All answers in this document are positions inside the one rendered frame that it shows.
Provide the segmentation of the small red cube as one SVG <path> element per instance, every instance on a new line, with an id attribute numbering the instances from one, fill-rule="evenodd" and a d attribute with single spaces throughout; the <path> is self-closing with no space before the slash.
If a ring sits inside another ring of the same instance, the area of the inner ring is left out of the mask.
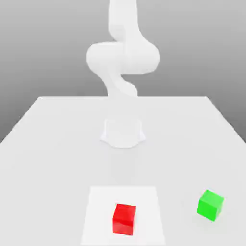
<path id="1" fill-rule="evenodd" d="M 136 206 L 116 204 L 112 218 L 112 231 L 115 234 L 132 236 L 134 233 Z"/>

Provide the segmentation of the small green cube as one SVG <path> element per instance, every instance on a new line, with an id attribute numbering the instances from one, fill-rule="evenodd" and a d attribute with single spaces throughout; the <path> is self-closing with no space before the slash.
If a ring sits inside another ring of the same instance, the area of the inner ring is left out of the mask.
<path id="1" fill-rule="evenodd" d="M 224 197 L 206 190 L 200 197 L 197 214 L 215 222 L 223 207 Z"/>

